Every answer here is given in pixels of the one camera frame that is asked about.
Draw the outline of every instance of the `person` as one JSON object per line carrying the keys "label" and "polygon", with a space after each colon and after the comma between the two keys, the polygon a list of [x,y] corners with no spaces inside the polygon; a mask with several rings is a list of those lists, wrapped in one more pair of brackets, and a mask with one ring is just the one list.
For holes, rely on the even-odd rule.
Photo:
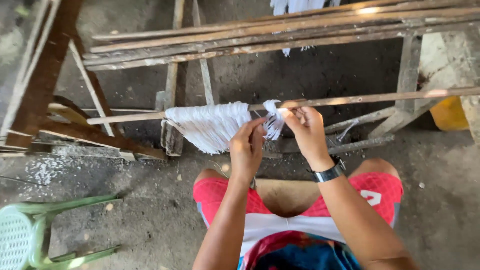
{"label": "person", "polygon": [[[282,112],[312,171],[335,166],[321,114],[308,107]],[[231,177],[203,170],[193,197],[208,231],[193,269],[416,269],[391,225],[403,188],[381,159],[364,161],[347,178],[318,183],[321,196],[293,218],[272,214],[249,188],[262,161],[259,118],[231,139]]]}

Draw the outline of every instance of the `right hand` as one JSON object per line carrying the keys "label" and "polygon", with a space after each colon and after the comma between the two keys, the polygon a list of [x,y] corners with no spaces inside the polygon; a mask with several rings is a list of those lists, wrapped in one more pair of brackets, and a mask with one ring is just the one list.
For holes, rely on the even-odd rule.
{"label": "right hand", "polygon": [[335,164],[328,155],[322,115],[311,107],[284,111],[283,119],[295,134],[302,155],[312,170],[323,172]]}

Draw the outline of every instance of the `wristwatch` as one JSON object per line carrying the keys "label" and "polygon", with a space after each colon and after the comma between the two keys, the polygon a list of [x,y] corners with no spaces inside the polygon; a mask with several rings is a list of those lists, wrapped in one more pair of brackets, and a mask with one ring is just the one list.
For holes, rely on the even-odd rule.
{"label": "wristwatch", "polygon": [[316,183],[324,183],[330,180],[333,180],[343,174],[345,171],[345,163],[343,160],[336,155],[330,155],[332,160],[335,163],[335,166],[332,168],[324,171],[324,172],[315,172],[312,170],[307,170],[308,172],[312,173],[312,180]]}

